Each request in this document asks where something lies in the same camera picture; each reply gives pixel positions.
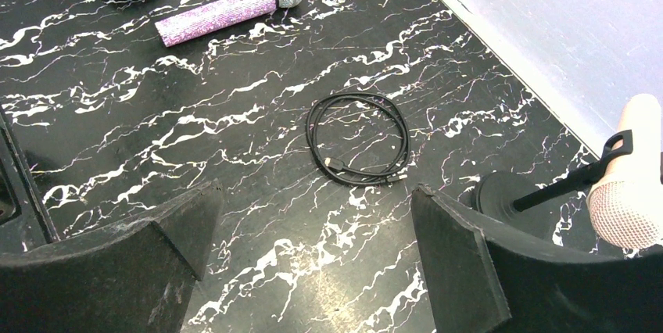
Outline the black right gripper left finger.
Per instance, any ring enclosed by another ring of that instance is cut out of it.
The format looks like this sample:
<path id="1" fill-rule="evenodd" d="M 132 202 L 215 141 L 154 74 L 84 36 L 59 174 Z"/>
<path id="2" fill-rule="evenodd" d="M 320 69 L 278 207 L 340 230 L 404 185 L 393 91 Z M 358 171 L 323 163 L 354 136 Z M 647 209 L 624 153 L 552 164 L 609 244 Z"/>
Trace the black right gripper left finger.
<path id="1" fill-rule="evenodd" d="M 144 213 L 2 254 L 2 331 L 180 331 L 222 207 L 222 187 L 208 181 Z"/>

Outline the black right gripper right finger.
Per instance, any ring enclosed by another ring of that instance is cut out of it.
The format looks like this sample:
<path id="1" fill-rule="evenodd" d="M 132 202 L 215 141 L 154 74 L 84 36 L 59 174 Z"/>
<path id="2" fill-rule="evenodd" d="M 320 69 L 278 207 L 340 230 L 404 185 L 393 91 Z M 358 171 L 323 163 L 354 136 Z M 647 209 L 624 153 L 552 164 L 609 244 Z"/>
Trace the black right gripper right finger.
<path id="1" fill-rule="evenodd" d="M 439 332 L 659 332 L 662 255 L 545 242 L 425 185 L 411 213 Z"/>

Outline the beige pink microphone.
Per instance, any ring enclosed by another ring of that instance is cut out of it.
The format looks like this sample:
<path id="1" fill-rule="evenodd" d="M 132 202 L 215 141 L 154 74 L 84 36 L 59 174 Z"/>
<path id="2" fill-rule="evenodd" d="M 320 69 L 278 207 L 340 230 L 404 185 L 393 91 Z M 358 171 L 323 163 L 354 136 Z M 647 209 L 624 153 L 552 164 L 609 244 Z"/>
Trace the beige pink microphone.
<path id="1" fill-rule="evenodd" d="M 618 129 L 632 132 L 633 151 L 611 161 L 588 194 L 593 229 L 612 245 L 662 243 L 661 119 L 653 95 L 638 94 L 625 104 Z"/>

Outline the purple glitter microphone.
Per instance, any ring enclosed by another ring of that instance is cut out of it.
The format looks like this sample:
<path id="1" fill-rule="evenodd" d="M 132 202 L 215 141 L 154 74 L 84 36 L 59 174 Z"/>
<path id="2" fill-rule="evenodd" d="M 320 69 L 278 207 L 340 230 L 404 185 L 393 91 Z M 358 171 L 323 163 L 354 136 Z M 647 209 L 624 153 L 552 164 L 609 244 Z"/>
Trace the purple glitter microphone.
<path id="1" fill-rule="evenodd" d="M 291 9 L 302 0 L 217 0 L 155 23 L 165 46 L 171 47 L 235 24 Z"/>

